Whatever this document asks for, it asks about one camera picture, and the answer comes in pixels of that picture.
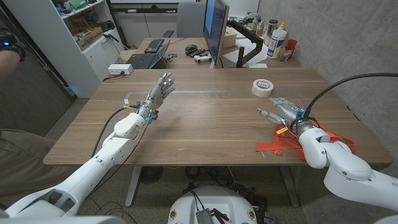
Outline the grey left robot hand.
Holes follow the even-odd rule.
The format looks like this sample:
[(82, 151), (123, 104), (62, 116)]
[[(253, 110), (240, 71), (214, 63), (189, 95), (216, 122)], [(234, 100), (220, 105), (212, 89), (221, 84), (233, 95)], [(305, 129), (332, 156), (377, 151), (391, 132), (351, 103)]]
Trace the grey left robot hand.
[(140, 105), (140, 109), (156, 110), (162, 105), (165, 98), (175, 89), (173, 86), (174, 78), (171, 76), (171, 72), (163, 73), (157, 83), (147, 92), (144, 101)]

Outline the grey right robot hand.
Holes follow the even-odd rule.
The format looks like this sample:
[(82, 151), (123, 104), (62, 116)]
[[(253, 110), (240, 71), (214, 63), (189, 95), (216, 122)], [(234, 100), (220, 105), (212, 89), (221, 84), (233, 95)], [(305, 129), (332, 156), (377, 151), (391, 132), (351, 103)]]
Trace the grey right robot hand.
[(256, 111), (269, 119), (274, 124), (286, 124), (290, 126), (296, 119), (297, 113), (303, 114), (305, 110), (285, 98), (269, 98), (269, 101), (275, 106), (277, 113), (269, 113), (257, 108)]

